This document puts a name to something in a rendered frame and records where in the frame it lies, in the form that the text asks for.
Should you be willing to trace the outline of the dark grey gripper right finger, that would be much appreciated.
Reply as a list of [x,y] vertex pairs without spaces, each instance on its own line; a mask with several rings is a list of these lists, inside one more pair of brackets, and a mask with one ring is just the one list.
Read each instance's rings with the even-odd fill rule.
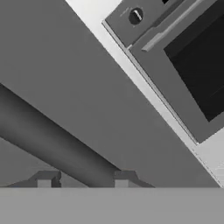
[[134,171],[116,171],[114,175],[115,187],[145,187],[153,188],[153,185],[142,181]]

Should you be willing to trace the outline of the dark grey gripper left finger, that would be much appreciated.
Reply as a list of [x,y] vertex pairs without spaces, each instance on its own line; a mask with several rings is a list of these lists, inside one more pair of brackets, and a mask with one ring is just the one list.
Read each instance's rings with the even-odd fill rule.
[[10,184],[9,187],[61,187],[60,171],[38,171],[30,178]]

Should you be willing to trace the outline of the grey fridge door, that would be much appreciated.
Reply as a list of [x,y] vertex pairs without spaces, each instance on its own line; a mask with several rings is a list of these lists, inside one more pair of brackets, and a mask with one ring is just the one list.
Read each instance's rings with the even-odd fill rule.
[[0,83],[118,171],[217,186],[66,0],[0,0]]

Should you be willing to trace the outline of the grey oven door with window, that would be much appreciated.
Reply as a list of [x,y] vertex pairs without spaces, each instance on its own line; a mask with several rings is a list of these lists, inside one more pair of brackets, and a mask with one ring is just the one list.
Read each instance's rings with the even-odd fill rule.
[[185,0],[131,48],[174,117],[201,143],[224,127],[224,0],[204,0],[148,52],[142,48],[196,0]]

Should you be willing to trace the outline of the grey oven control panel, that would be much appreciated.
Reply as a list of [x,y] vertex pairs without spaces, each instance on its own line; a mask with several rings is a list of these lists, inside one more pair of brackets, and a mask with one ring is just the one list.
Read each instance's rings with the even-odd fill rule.
[[[108,26],[121,40],[125,47],[135,43],[150,28],[159,26],[185,0],[122,0],[105,19]],[[143,20],[131,24],[130,11],[134,8],[143,10]]]

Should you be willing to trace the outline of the black oven knob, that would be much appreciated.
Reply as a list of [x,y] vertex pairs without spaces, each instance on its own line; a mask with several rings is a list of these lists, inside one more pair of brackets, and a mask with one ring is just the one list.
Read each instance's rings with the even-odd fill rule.
[[129,13],[129,21],[132,25],[138,25],[144,17],[143,10],[140,8],[134,8]]

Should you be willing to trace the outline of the white cabinet panel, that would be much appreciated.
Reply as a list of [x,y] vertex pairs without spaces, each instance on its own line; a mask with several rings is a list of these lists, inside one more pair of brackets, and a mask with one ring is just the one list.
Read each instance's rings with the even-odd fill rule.
[[224,127],[216,131],[203,143],[195,143],[184,131],[162,99],[154,92],[147,80],[130,62],[128,56],[113,40],[103,26],[103,19],[122,0],[66,0],[87,28],[101,42],[110,56],[128,75],[134,85],[144,95],[166,123],[174,130],[190,152],[201,162],[218,185],[224,188]]

